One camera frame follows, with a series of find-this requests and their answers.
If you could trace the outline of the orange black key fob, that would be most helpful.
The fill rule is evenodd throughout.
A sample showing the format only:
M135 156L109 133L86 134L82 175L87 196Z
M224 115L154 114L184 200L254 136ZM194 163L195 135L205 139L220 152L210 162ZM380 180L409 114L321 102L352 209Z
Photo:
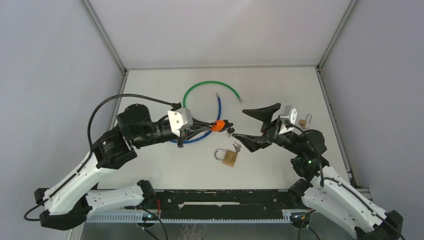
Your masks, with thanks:
M224 120L216 120L212 126L210 127L210 131L211 132L223 132L226 131L230 126L229 126L229 121L224 119Z

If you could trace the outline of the large brass padlock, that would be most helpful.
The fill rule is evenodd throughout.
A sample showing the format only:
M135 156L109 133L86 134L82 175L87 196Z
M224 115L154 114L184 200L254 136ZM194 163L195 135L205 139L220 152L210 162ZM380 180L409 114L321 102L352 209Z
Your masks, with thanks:
M232 150L217 149L214 153L214 158L224 165L234 167L238 153Z

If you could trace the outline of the small brass padlock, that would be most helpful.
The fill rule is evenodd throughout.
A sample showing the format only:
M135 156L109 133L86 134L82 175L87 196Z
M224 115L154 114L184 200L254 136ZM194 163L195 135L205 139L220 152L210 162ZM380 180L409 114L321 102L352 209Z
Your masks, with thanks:
M300 119L298 121L299 126L303 129L309 129L310 128L310 124L312 122L312 115L310 113L308 113L304 119Z

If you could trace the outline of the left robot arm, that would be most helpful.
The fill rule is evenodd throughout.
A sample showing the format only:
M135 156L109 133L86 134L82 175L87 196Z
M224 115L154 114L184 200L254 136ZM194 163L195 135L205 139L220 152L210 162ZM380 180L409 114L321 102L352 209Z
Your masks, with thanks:
M153 207L157 196L148 180L115 190L93 192L92 188L135 159L138 149L172 140L182 147L187 136L211 127L208 122L193 119L191 112L181 106L152 121L149 109L136 103L116 120L116 126L93 143L85 159L65 179L51 188L35 191L37 204L44 207L39 215L42 227L65 231L100 212L127 206Z

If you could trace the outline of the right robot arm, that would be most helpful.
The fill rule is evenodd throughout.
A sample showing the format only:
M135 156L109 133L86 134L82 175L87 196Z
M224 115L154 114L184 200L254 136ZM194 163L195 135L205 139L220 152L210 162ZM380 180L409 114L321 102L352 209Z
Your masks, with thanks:
M278 102L242 110L262 123L261 134L233 133L233 137L252 153L275 144L295 154L290 163L300 179L289 188L289 203L324 215L356 240L403 240L403 217L377 206L345 181L323 157L327 150L324 135L297 126L298 112L291 105L274 118L280 108Z

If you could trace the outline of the large padlock silver keys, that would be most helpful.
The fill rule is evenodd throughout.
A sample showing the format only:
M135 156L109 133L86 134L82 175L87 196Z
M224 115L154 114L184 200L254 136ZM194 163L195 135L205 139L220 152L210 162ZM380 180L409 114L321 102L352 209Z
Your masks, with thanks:
M240 151L241 151L241 145L239 144L239 143L237 143L237 142L234 142L233 143L233 146L234 146L234 149L235 149L235 152L236 153L239 153Z

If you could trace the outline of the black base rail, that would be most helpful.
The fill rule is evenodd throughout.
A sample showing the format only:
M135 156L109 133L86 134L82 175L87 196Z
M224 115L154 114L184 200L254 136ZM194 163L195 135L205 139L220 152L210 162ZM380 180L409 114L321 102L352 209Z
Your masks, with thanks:
M310 209L287 189L165 189L148 210L163 221L291 221Z

